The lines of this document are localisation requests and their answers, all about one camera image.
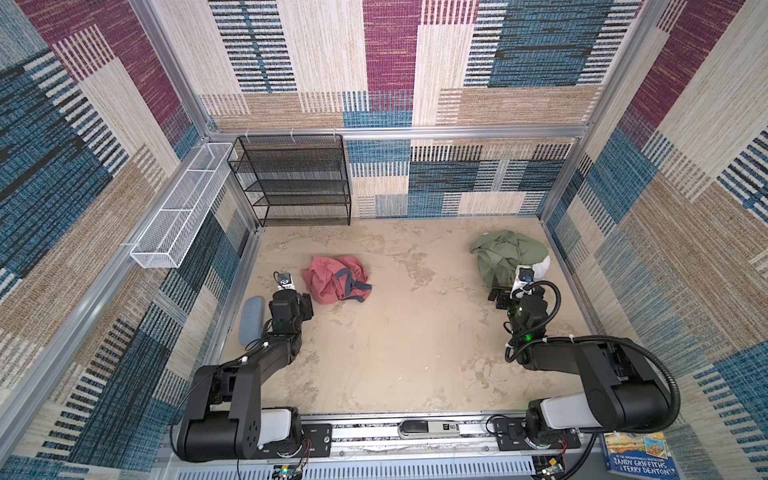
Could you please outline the red cloth with blue trim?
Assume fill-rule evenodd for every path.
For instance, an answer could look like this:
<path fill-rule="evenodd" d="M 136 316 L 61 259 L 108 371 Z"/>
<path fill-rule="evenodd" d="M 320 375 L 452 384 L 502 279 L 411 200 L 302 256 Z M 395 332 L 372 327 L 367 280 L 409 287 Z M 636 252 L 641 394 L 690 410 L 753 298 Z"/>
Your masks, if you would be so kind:
<path fill-rule="evenodd" d="M 368 272 L 354 256 L 313 257 L 302 279 L 312 299 L 329 305 L 340 301 L 364 302 L 372 293 Z"/>

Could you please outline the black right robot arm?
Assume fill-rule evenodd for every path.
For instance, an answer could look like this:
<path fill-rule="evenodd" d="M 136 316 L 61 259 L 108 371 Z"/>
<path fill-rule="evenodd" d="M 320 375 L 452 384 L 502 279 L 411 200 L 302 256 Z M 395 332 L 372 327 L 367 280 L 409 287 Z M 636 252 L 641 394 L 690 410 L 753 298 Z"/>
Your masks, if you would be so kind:
<path fill-rule="evenodd" d="M 655 433 L 677 420 L 680 388 L 671 370 L 647 348 L 608 335 L 547 335 L 562 304 L 554 283 L 540 280 L 517 289 L 494 286 L 488 298 L 507 313 L 507 363 L 571 374 L 581 381 L 580 394 L 529 403 L 522 429 L 534 445 L 549 445 L 571 430 Z"/>

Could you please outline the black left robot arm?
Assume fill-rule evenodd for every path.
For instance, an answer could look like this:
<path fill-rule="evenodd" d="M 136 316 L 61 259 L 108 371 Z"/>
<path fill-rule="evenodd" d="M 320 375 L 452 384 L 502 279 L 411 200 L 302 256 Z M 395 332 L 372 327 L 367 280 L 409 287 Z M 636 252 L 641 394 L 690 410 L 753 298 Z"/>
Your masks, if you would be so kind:
<path fill-rule="evenodd" d="M 294 456 L 304 447 L 298 410 L 262 408 L 261 387 L 290 365 L 302 345 L 303 323 L 313 317 L 311 296 L 279 290 L 269 302 L 270 325 L 242 357 L 204 365 L 193 378 L 178 424 L 174 453 L 183 461 Z"/>

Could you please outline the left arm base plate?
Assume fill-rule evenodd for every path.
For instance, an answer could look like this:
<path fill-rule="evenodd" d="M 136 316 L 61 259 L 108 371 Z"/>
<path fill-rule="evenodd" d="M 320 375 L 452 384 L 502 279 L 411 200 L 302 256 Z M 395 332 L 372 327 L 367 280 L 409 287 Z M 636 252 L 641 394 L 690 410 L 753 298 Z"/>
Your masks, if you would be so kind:
<path fill-rule="evenodd" d="M 333 426 L 303 424 L 285 440 L 267 443 L 258 448 L 251 460 L 328 458 L 331 453 Z"/>

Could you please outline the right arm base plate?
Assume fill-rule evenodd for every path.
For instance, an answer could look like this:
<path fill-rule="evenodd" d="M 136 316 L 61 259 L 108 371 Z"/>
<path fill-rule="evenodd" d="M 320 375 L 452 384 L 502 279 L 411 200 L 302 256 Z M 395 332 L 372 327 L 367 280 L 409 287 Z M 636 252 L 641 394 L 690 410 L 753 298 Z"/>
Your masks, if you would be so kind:
<path fill-rule="evenodd" d="M 546 425 L 529 423 L 520 416 L 493 415 L 486 422 L 500 451 L 533 451 L 579 449 L 582 441 L 574 429 L 554 430 Z"/>

